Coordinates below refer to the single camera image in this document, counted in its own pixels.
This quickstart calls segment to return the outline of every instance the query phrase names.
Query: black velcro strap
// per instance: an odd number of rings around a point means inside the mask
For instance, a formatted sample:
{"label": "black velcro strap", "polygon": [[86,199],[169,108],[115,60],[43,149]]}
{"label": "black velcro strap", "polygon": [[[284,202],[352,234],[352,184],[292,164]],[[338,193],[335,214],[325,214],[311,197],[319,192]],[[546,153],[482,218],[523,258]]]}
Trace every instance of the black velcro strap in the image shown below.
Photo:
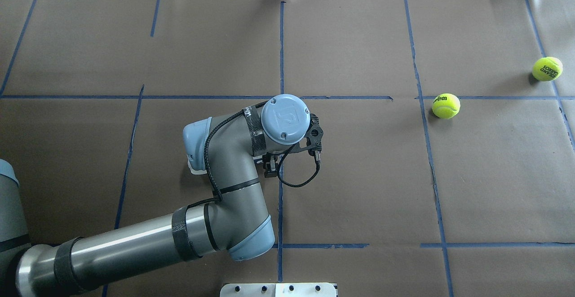
{"label": "black velcro strap", "polygon": [[265,154],[265,135],[263,133],[263,126],[261,126],[261,119],[257,113],[255,106],[249,106],[242,109],[246,123],[250,130],[252,139],[252,156],[261,156]]}
{"label": "black velcro strap", "polygon": [[237,185],[233,185],[233,186],[229,186],[226,188],[222,188],[220,189],[221,193],[231,193],[234,192],[236,190],[242,189],[242,188],[246,188],[247,186],[251,186],[251,185],[255,185],[259,183],[259,178],[255,178],[252,180],[248,180],[248,181],[244,181],[241,184],[237,184]]}
{"label": "black velcro strap", "polygon": [[54,275],[56,276],[56,280],[60,284],[63,293],[66,295],[80,295],[81,293],[86,293],[98,288],[98,285],[95,287],[84,287],[80,282],[78,282],[78,278],[74,274],[74,266],[72,265],[72,246],[81,239],[83,239],[81,236],[71,239],[60,245],[58,250],[56,250],[56,258],[54,259]]}
{"label": "black velcro strap", "polygon": [[214,234],[212,233],[212,226],[210,225],[210,213],[208,211],[208,205],[203,206],[203,221],[206,223],[206,232],[208,232],[208,238],[210,239],[210,244],[214,251],[219,251],[220,248],[217,247],[216,239],[214,239]]}
{"label": "black velcro strap", "polygon": [[174,245],[182,260],[189,262],[201,258],[195,251],[194,245],[191,243],[187,235],[186,225],[186,212],[191,205],[179,208],[172,214],[172,237],[174,238]]}
{"label": "black velcro strap", "polygon": [[30,243],[30,235],[28,234],[24,234],[16,238],[3,240],[2,242],[0,242],[0,253],[11,250],[13,248],[17,248],[21,245],[28,243]]}

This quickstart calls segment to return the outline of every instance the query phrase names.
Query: black cable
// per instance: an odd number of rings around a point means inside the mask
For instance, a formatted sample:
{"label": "black cable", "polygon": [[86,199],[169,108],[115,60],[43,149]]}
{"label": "black cable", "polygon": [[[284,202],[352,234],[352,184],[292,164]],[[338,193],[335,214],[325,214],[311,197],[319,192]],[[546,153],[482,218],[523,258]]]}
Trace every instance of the black cable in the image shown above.
{"label": "black cable", "polygon": [[[265,103],[267,103],[267,101],[261,102],[257,105],[255,105],[255,108],[260,108],[263,105],[265,105]],[[208,178],[210,180],[210,184],[212,185],[212,190],[213,192],[217,195],[217,199],[212,198],[212,199],[205,199],[205,201],[222,201],[223,197],[220,191],[220,188],[218,188],[216,181],[214,180],[214,177],[212,175],[212,170],[210,168],[210,162],[208,159],[208,147],[210,145],[210,141],[212,140],[212,137],[214,136],[214,134],[216,134],[216,132],[221,129],[222,126],[226,125],[227,123],[233,121],[234,119],[236,119],[236,117],[239,117],[241,115],[243,115],[243,111],[238,111],[238,113],[235,113],[234,115],[228,117],[227,119],[224,119],[221,123],[219,123],[218,125],[216,125],[216,127],[214,127],[214,129],[212,129],[212,131],[210,132],[210,134],[208,135],[208,137],[206,138],[206,142],[204,144],[203,147],[203,161],[206,165],[206,172],[208,174]]]}
{"label": "black cable", "polygon": [[[282,158],[279,160],[278,170],[281,170],[281,167],[282,167],[282,164],[283,164],[283,160],[286,158],[286,156],[288,156],[288,154],[290,154],[290,152],[293,150],[293,148],[296,146],[296,144],[293,145],[293,146],[290,146],[290,147],[283,153]],[[283,180],[283,178],[282,178],[280,172],[278,172],[278,178],[279,178],[279,180],[282,182],[282,184],[284,184],[284,185],[286,185],[286,186],[290,186],[290,187],[293,187],[293,188],[300,188],[300,187],[303,187],[303,186],[307,185],[310,181],[312,181],[312,180],[318,175],[318,172],[320,172],[320,162],[319,162],[319,161],[316,161],[316,172],[314,172],[314,174],[313,174],[308,180],[302,182],[302,183],[299,184],[299,185],[290,184],[289,182]]]}

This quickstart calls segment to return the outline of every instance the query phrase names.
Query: yellow tennis ball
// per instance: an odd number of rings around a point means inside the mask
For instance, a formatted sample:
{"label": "yellow tennis ball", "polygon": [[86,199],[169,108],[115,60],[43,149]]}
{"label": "yellow tennis ball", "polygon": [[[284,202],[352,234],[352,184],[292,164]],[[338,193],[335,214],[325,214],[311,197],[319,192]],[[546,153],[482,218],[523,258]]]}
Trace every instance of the yellow tennis ball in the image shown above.
{"label": "yellow tennis ball", "polygon": [[454,94],[440,94],[433,100],[433,114],[440,119],[451,119],[460,112],[460,99]]}
{"label": "yellow tennis ball", "polygon": [[557,58],[546,56],[533,65],[533,76],[539,81],[556,80],[563,72],[563,63]]}

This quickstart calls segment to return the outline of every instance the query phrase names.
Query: light blue joint cover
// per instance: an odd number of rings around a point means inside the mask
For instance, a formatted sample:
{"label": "light blue joint cover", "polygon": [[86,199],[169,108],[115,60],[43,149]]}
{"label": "light blue joint cover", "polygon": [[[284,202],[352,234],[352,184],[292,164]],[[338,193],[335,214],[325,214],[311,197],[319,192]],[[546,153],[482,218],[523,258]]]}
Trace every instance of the light blue joint cover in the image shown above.
{"label": "light blue joint cover", "polygon": [[16,179],[16,175],[14,174],[14,169],[12,168],[12,165],[10,165],[8,163],[8,161],[6,161],[6,160],[0,159],[0,175],[6,176],[6,177],[14,180],[14,182],[20,188],[20,183],[18,182],[18,179]]}
{"label": "light blue joint cover", "polygon": [[194,170],[206,170],[203,160],[203,148],[210,133],[212,118],[197,121],[183,128],[183,144],[186,146],[187,159]]}
{"label": "light blue joint cover", "polygon": [[269,138],[281,145],[294,145],[310,127],[310,111],[300,98],[277,95],[261,110],[261,125]]}
{"label": "light blue joint cover", "polygon": [[274,229],[271,227],[271,216],[255,229],[247,238],[230,248],[230,256],[237,262],[250,260],[268,252],[274,245]]}

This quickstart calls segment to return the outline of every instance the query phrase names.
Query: white bracket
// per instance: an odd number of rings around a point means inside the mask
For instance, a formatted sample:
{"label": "white bracket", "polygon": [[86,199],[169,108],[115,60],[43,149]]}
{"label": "white bracket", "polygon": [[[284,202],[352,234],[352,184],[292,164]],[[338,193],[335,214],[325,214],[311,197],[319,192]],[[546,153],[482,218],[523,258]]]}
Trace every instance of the white bracket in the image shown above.
{"label": "white bracket", "polygon": [[337,284],[226,284],[220,290],[220,297],[337,297]]}

